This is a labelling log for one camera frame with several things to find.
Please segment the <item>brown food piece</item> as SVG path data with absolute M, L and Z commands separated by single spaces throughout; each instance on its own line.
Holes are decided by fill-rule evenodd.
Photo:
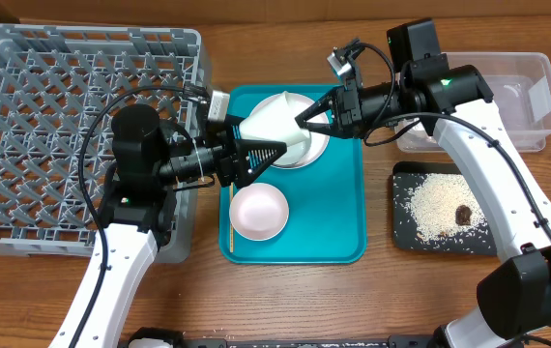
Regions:
M 472 224 L 472 210 L 466 205 L 460 205 L 455 210 L 455 223 L 458 226 L 469 226 Z

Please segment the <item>rice pile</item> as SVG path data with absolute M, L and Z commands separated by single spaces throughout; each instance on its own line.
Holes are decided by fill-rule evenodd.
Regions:
M 393 235 L 421 247 L 464 247 L 474 240 L 491 246 L 482 209 L 460 174 L 397 173 L 392 183 Z M 455 210 L 466 205 L 472 224 L 458 226 Z

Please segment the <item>large white plate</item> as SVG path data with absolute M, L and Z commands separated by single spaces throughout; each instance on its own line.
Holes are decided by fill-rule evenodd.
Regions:
M 297 93 L 288 93 L 291 108 L 301 113 L 314 103 L 314 100 Z M 329 137 L 327 135 L 311 132 L 310 139 L 305 143 L 299 143 L 288 147 L 287 152 L 273 163 L 274 167 L 283 169 L 295 169 L 307 166 L 318 160 L 326 150 Z

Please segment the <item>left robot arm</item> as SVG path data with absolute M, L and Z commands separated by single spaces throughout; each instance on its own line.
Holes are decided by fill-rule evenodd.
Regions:
M 114 161 L 100 205 L 87 206 L 98 235 L 52 346 L 116 346 L 136 290 L 167 242 L 177 193 L 206 187 L 207 177 L 241 189 L 285 152 L 282 142 L 241 138 L 241 122 L 226 115 L 192 138 L 147 104 L 125 106 L 112 117 Z

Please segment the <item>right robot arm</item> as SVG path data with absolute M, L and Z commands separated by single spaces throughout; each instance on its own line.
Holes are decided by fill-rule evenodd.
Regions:
M 359 138 L 419 120 L 452 158 L 493 234 L 499 267 L 477 288 L 477 307 L 439 327 L 432 347 L 508 347 L 551 326 L 551 203 L 504 132 L 492 92 L 473 66 L 390 82 L 332 88 L 298 113 L 262 108 L 244 139 L 293 145 L 311 133 Z

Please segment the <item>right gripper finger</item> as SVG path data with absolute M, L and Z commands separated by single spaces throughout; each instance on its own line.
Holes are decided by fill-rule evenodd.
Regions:
M 329 137 L 346 138 L 346 132 L 334 124 L 304 123 L 301 125 L 301 129 L 324 134 Z
M 304 127 L 313 117 L 321 114 L 331 112 L 334 114 L 336 101 L 336 91 L 330 90 L 325 95 L 320 97 L 311 106 L 302 111 L 295 117 L 295 121 L 300 127 Z

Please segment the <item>white cup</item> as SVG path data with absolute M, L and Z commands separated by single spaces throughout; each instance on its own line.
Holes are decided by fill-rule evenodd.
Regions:
M 311 104 L 309 98 L 287 91 L 265 99 L 240 124 L 242 139 L 284 142 L 286 152 L 275 165 L 295 165 L 311 147 L 309 131 L 300 128 L 295 118 Z

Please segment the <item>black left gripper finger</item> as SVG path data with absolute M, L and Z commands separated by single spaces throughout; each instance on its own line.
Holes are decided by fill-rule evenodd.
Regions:
M 235 184 L 252 184 L 287 151 L 281 141 L 237 139 L 234 145 Z
M 240 124 L 245 120 L 243 117 L 227 114 L 223 122 L 222 138 L 226 141 L 242 140 Z

